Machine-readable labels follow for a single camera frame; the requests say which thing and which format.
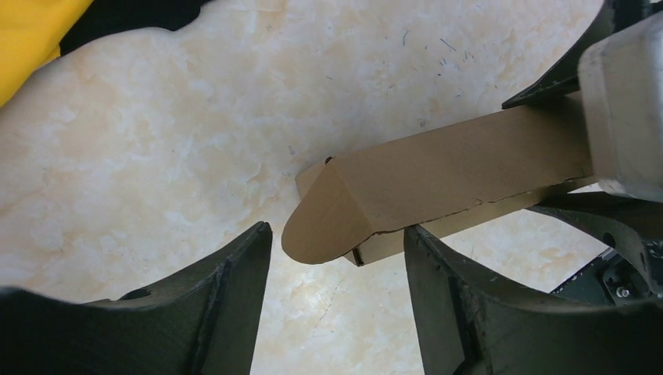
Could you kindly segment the brown cardboard box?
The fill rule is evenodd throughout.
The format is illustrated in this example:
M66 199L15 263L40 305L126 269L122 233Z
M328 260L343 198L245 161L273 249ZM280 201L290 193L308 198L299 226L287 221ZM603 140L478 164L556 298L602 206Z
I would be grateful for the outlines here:
M297 262L402 251L402 230L438 237L594 181L581 98L520 106L337 155L297 177L301 200L281 236Z

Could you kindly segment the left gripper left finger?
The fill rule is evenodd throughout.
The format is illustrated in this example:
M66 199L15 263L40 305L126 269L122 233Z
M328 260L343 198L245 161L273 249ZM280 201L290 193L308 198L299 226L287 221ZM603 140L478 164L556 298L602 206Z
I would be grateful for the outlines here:
M4 374L247 374L273 233L223 248L117 300L65 302L1 289Z

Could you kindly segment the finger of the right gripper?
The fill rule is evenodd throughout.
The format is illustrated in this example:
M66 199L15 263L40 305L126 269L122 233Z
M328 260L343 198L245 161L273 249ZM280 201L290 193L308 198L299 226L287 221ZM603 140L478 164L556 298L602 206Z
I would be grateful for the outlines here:
M558 219L613 248L662 295L662 204L585 192L560 195L529 208Z
M511 109L520 105L531 105L546 98L577 91L579 60L585 50L617 30L617 13L620 4L621 1L603 1L597 15L577 42L541 78L503 102L501 108Z

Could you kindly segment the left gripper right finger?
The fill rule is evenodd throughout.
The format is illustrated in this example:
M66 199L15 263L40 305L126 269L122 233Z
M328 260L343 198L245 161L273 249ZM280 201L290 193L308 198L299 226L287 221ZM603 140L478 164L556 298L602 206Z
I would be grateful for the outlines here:
M403 234L427 374L659 374L662 301L591 305L526 287L419 226Z

